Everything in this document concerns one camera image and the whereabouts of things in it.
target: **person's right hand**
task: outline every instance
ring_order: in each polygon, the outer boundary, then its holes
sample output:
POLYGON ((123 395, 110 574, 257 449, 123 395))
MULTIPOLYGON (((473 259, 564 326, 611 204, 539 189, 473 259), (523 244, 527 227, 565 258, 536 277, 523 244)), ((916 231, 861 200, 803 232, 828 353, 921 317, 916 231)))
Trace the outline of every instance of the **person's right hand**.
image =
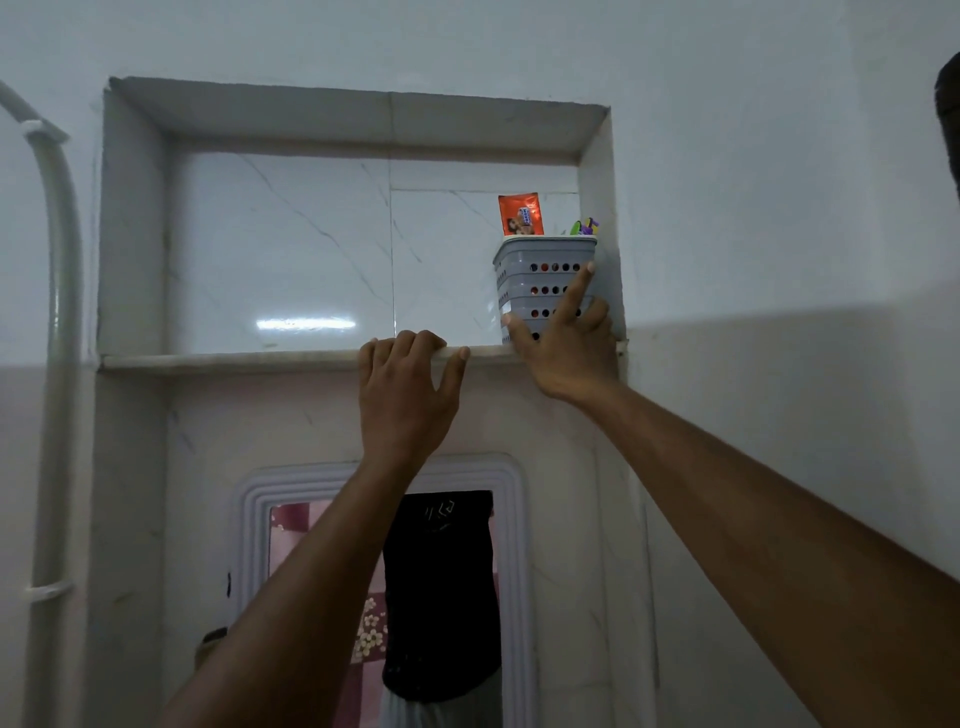
POLYGON ((618 382, 610 306, 597 296, 577 317, 595 270, 591 261, 577 274, 539 341, 534 341, 518 316, 508 313, 503 317, 516 351, 530 367, 540 390, 547 397, 576 405, 588 402, 598 387, 618 382))

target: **niche top panel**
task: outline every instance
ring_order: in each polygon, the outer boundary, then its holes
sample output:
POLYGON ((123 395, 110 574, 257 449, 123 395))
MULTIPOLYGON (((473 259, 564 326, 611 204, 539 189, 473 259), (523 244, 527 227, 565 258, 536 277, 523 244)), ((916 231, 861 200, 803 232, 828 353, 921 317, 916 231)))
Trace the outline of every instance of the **niche top panel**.
POLYGON ((111 79, 161 130, 192 138, 523 152, 579 158, 608 108, 344 88, 111 79))

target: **pipe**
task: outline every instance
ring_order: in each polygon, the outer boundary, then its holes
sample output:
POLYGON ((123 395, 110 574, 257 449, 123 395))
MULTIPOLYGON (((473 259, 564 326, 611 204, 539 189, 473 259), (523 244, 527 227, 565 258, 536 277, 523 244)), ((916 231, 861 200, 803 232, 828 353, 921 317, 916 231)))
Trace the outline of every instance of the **pipe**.
POLYGON ((81 250, 77 201, 61 145, 67 135, 0 81, 0 107, 19 124, 43 181, 50 245, 50 319, 43 386, 39 478, 23 725, 48 728, 57 715, 57 667, 63 595, 73 419, 80 369, 81 250))

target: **mirror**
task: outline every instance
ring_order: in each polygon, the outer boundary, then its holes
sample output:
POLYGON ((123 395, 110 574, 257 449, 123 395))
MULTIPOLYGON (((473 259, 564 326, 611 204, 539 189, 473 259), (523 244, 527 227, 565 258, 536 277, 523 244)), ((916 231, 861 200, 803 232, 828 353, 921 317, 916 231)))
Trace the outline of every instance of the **mirror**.
MULTIPOLYGON (((270 509, 270 574, 331 502, 270 509)), ((336 728, 503 724, 495 544, 491 491, 404 496, 373 572, 336 728)))

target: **shelf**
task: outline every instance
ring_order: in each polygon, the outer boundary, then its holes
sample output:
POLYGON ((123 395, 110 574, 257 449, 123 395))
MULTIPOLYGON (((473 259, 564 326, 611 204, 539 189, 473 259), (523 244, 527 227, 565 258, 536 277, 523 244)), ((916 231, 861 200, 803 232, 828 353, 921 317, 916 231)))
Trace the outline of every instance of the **shelf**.
MULTIPOLYGON (((619 355, 626 342, 616 345, 619 355)), ((446 361, 456 347, 441 349, 435 363, 446 361)), ((519 364, 512 346, 470 347, 470 366, 519 364)), ((253 375, 292 372, 351 372, 357 368, 357 352, 240 352, 157 354, 154 356, 104 356, 100 371, 148 376, 253 375)))

